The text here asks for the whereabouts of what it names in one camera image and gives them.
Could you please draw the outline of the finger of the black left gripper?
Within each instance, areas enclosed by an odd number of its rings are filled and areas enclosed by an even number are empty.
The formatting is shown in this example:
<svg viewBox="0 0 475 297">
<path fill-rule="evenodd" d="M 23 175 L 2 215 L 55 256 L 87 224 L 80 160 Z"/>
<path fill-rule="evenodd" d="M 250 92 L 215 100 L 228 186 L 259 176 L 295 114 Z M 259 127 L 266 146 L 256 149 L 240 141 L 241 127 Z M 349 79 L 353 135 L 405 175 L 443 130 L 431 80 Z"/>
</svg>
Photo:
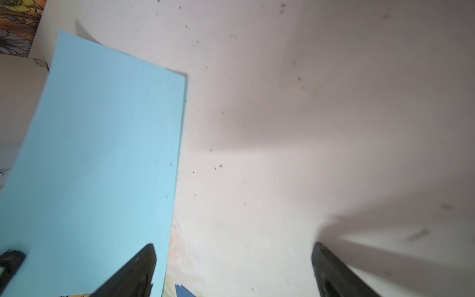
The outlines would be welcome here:
<svg viewBox="0 0 475 297">
<path fill-rule="evenodd" d="M 25 253 L 17 250 L 7 250 L 1 255 L 0 293 L 3 293 L 6 289 L 8 283 L 16 275 L 26 257 Z"/>
</svg>

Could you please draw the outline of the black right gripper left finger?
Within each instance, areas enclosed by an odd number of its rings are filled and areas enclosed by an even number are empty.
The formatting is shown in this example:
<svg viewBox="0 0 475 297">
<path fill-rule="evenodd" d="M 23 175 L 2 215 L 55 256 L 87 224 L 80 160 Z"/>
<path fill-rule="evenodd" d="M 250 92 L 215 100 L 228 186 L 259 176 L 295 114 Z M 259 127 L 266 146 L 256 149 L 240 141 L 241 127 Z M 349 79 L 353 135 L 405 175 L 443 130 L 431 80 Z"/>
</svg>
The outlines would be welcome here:
<svg viewBox="0 0 475 297">
<path fill-rule="evenodd" d="M 149 297 L 157 256 L 152 243 L 145 245 L 122 266 L 92 297 Z"/>
</svg>

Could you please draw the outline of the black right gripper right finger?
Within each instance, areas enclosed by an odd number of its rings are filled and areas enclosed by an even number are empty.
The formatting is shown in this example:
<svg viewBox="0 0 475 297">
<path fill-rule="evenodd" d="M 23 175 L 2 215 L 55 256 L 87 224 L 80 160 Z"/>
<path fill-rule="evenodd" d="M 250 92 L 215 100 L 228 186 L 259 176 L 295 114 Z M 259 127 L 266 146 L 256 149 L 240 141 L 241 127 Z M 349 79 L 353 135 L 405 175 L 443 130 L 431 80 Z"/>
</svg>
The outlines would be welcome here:
<svg viewBox="0 0 475 297">
<path fill-rule="evenodd" d="M 321 297 L 380 297 L 323 243 L 315 243 L 311 261 Z"/>
</svg>

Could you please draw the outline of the dark blue paper large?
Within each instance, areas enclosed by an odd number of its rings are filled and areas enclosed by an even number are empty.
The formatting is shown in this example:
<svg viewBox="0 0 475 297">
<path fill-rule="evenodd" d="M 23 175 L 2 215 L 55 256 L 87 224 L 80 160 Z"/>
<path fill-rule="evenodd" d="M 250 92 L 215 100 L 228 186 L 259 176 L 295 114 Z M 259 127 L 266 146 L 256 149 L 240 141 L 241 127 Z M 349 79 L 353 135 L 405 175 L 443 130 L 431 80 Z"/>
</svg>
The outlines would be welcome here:
<svg viewBox="0 0 475 297">
<path fill-rule="evenodd" d="M 183 285 L 175 285 L 175 291 L 177 297 L 196 297 L 192 292 L 190 292 Z"/>
</svg>

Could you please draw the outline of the light blue paper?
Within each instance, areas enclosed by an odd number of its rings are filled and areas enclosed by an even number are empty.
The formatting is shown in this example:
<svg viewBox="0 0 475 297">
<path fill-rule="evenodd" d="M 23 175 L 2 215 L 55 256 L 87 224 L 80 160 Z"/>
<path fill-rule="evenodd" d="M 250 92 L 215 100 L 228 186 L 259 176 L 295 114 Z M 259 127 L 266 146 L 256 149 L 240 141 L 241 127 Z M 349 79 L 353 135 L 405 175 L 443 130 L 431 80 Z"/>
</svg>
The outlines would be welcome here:
<svg viewBox="0 0 475 297">
<path fill-rule="evenodd" d="M 25 261 L 6 297 L 94 292 L 154 245 L 162 294 L 185 75 L 65 32 L 1 192 L 1 251 Z"/>
</svg>

